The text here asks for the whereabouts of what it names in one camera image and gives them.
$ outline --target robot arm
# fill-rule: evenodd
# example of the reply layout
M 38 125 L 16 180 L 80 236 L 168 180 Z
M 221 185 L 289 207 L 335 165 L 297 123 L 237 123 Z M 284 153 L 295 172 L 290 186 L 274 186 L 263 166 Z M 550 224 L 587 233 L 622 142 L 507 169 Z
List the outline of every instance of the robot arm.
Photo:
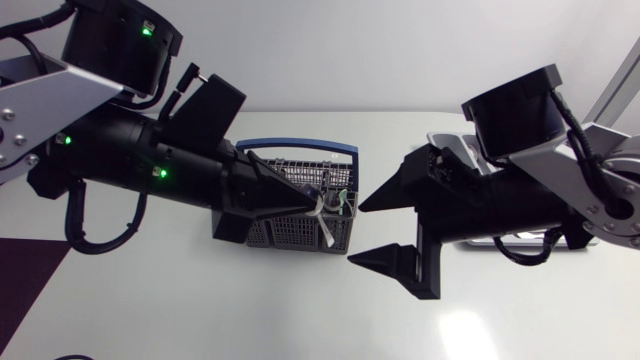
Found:
M 206 79 L 192 64 L 157 120 L 136 111 L 158 102 L 182 42 L 138 1 L 69 0 L 52 15 L 0 28 L 0 39 L 53 26 L 76 8 L 62 60 L 32 47 L 37 56 L 0 62 L 0 184 L 28 172 L 39 196 L 69 192 L 65 233 L 74 249 L 99 254 L 122 245 L 137 231 L 147 194 L 210 208 L 213 236 L 233 242 L 244 242 L 256 219 L 315 208 L 315 199 L 224 139 L 245 95 L 218 76 Z M 170 115 L 194 79 L 203 84 Z M 151 100 L 133 102 L 154 89 Z M 117 239 L 84 239 L 82 179 L 140 194 Z
M 501 170 L 480 175 L 431 144 L 410 153 L 360 209 L 414 207 L 417 245 L 391 244 L 349 260 L 398 280 L 420 299 L 438 299 L 443 243 L 492 237 L 522 265 L 546 261 L 561 234 L 570 249 L 593 236 L 640 248 L 640 140 L 596 124 L 580 127 L 555 93 L 560 84 L 551 65 L 465 103 L 483 157 Z M 501 246 L 503 235 L 540 229 L 550 229 L 540 255 Z

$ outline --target cable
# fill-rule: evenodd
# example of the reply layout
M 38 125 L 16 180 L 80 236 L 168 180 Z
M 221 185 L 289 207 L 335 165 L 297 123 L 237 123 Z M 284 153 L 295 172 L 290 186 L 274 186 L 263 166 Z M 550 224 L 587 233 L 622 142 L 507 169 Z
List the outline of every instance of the cable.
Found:
M 46 75 L 47 67 L 44 63 L 44 58 L 42 57 L 42 54 L 40 53 L 38 48 L 33 44 L 33 42 L 31 42 L 31 40 L 29 40 L 24 35 L 14 35 L 13 38 L 19 41 L 22 45 L 24 45 L 24 47 L 27 48 L 27 50 L 29 50 L 31 57 L 33 58 L 33 62 L 36 64 L 36 69 L 38 69 L 38 74 Z
M 66 355 L 63 357 L 59 357 L 56 360 L 93 360 L 93 359 L 86 355 Z
M 67 20 L 75 11 L 72 1 L 67 1 L 60 9 L 45 16 L 0 27 L 0 40 L 56 26 Z
M 549 259 L 549 255 L 551 255 L 551 251 L 555 248 L 558 240 L 562 236 L 562 232 L 559 228 L 549 229 L 544 233 L 544 240 L 542 241 L 542 251 L 536 255 L 526 255 L 520 253 L 514 253 L 509 251 L 504 246 L 504 243 L 500 239 L 500 237 L 494 237 L 493 242 L 500 250 L 500 252 L 506 256 L 509 260 L 513 261 L 518 265 L 523 266 L 535 266 L 545 263 Z
M 82 228 L 82 223 L 84 222 L 84 198 L 86 189 L 87 184 L 79 178 L 74 179 L 69 184 L 69 202 L 67 204 L 67 215 L 64 224 L 64 232 L 67 237 L 67 241 L 74 250 L 87 255 L 103 254 L 115 250 L 127 242 L 127 240 L 129 240 L 138 231 L 147 207 L 147 194 L 140 193 L 138 196 L 136 213 L 131 223 L 127 224 L 127 230 L 109 242 L 96 244 L 89 242 L 84 238 L 85 232 Z
M 558 111 L 562 115 L 571 131 L 567 133 L 567 138 L 578 160 L 578 165 L 582 171 L 584 180 L 591 192 L 605 204 L 607 212 L 613 217 L 624 218 L 625 210 L 620 205 L 618 197 L 613 190 L 613 186 L 600 167 L 602 157 L 594 154 L 589 144 L 584 130 L 576 120 L 571 110 L 562 101 L 555 90 L 550 92 L 551 99 L 555 103 Z
M 171 112 L 173 111 L 173 108 L 178 103 L 178 100 L 180 100 L 182 94 L 187 91 L 187 88 L 189 87 L 193 79 L 198 77 L 199 72 L 200 68 L 196 64 L 189 64 L 187 70 L 185 70 L 184 74 L 182 74 L 180 81 L 178 81 L 178 85 L 176 86 L 175 90 L 173 90 L 171 96 L 169 96 L 169 99 L 166 103 L 164 103 L 162 109 L 160 110 L 160 114 L 158 115 L 158 123 L 160 125 L 164 125 L 169 121 L 169 117 L 171 115 Z
M 118 106 L 122 106 L 131 110 L 144 110 L 148 109 L 155 104 L 157 104 L 162 96 L 164 95 L 164 90 L 167 87 L 167 81 L 169 80 L 169 69 L 171 68 L 171 55 L 167 55 L 167 59 L 164 62 L 162 67 L 162 72 L 160 73 L 160 79 L 158 80 L 158 90 L 153 95 L 153 98 L 149 101 L 140 102 L 140 103 L 132 103 L 128 101 L 124 101 L 121 99 L 113 99 L 111 102 Z

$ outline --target white table surface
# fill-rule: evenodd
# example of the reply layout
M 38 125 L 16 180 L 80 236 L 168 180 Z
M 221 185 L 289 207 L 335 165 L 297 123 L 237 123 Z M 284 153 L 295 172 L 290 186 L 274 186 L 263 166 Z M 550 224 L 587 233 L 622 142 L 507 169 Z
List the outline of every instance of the white table surface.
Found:
M 467 130 L 443 113 L 242 113 L 228 138 L 356 145 L 364 200 L 427 132 Z M 88 238 L 119 234 L 135 202 L 90 183 Z M 20 178 L 0 204 L 0 236 L 63 239 L 66 196 L 38 198 Z M 349 254 L 414 243 L 415 222 L 412 209 L 359 213 Z M 604 242 L 533 268 L 448 244 L 442 300 L 419 301 L 344 256 L 213 240 L 209 211 L 150 198 L 122 248 L 67 255 L 2 359 L 639 359 L 636 274 L 640 253 Z

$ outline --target blue basket handle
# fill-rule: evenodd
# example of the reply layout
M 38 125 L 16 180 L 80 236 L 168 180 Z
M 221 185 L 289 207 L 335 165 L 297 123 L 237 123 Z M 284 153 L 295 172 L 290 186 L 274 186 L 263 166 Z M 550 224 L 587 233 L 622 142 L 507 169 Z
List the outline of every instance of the blue basket handle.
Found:
M 267 147 L 298 147 L 350 155 L 351 163 L 353 165 L 353 191 L 358 191 L 358 148 L 356 146 L 341 144 L 333 141 L 300 138 L 250 139 L 238 141 L 238 143 L 236 144 L 236 149 L 238 149 L 239 151 Z

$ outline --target dishwasher cutlery basket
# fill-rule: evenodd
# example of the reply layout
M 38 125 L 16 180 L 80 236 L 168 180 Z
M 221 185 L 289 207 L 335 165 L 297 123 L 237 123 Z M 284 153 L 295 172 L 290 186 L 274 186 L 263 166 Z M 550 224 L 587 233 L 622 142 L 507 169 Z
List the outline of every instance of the dishwasher cutlery basket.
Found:
M 274 147 L 316 149 L 351 156 L 351 164 L 264 159 L 269 166 L 300 187 L 313 184 L 318 186 L 323 194 L 327 191 L 340 192 L 346 189 L 347 196 L 341 208 L 342 215 L 326 212 L 324 209 L 321 213 L 335 243 L 331 247 L 327 246 L 315 216 L 296 214 L 256 221 L 247 237 L 247 245 L 346 254 L 358 206 L 358 148 L 331 141 L 298 138 L 252 139 L 236 144 L 239 151 Z

